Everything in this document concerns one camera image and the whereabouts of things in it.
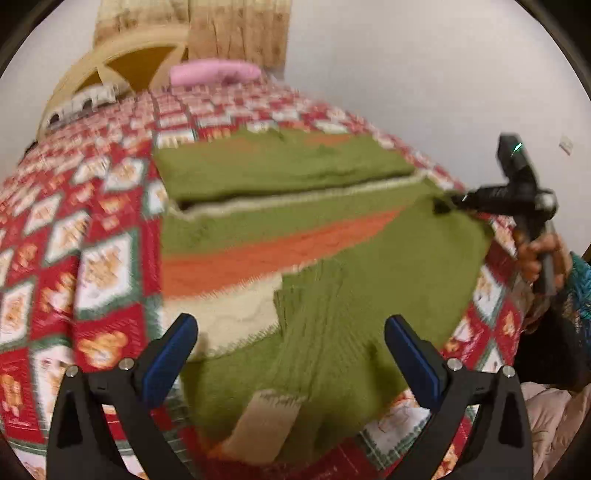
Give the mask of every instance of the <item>hand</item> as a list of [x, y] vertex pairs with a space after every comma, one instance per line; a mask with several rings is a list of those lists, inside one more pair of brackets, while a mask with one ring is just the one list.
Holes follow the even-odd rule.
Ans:
[[573, 269], [573, 259], [562, 238], [556, 233], [545, 233], [536, 240], [526, 243], [525, 235], [519, 230], [513, 231], [513, 240], [517, 247], [517, 266], [521, 276], [529, 283], [534, 283], [542, 270], [538, 255], [549, 252], [554, 259], [554, 282], [556, 290], [561, 290]]

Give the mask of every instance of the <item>sleeve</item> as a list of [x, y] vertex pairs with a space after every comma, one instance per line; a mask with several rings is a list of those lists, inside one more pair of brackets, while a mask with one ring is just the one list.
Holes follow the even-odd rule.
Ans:
[[571, 256], [573, 269], [554, 305], [577, 330], [591, 367], [591, 265], [574, 253]]

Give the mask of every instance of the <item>red patterned bedspread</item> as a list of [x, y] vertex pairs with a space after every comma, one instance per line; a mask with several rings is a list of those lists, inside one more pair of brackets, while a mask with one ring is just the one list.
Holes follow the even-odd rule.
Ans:
[[[45, 476], [48, 428], [66, 366], [110, 368], [161, 335], [165, 192], [152, 146], [212, 141], [246, 124], [261, 129], [269, 123], [373, 133], [441, 187], [462, 187], [364, 119], [274, 84], [144, 92], [57, 131], [26, 155], [0, 193], [0, 427], [36, 478]], [[443, 350], [489, 371], [512, 363], [522, 320], [509, 294], [510, 225], [500, 218], [493, 227], [498, 241]], [[116, 417], [106, 413], [126, 465], [142, 474]], [[436, 477], [455, 464], [474, 414], [468, 412]], [[406, 392], [383, 419], [315, 465], [289, 473], [205, 460], [187, 411], [174, 398], [153, 414], [179, 457], [207, 480], [381, 478], [411, 446], [427, 415]]]

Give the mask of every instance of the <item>screw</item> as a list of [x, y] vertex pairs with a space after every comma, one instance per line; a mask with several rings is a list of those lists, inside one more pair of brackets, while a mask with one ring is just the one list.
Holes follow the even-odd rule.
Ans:
[[119, 368], [121, 370], [131, 370], [135, 365], [133, 358], [124, 358], [121, 362], [119, 362]]
[[458, 358], [450, 358], [447, 361], [447, 366], [453, 370], [454, 372], [457, 372], [458, 370], [461, 370], [462, 367], [464, 366], [464, 364], [462, 363], [462, 361]]
[[503, 367], [503, 375], [505, 375], [507, 378], [513, 378], [515, 376], [515, 368], [510, 365], [505, 365]]
[[70, 378], [75, 377], [76, 375], [78, 375], [79, 371], [80, 369], [77, 366], [72, 365], [68, 367], [68, 370], [66, 370], [66, 376]]

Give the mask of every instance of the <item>wall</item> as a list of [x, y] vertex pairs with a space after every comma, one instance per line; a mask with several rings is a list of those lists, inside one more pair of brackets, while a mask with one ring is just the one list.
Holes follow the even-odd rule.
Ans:
[[498, 135], [518, 132], [557, 192], [557, 229], [578, 253], [591, 243], [591, 102], [513, 0], [294, 0], [285, 79], [366, 116], [470, 186], [502, 181]]
[[100, 0], [64, 0], [25, 40], [0, 77], [0, 180], [37, 132], [53, 89], [92, 48]]

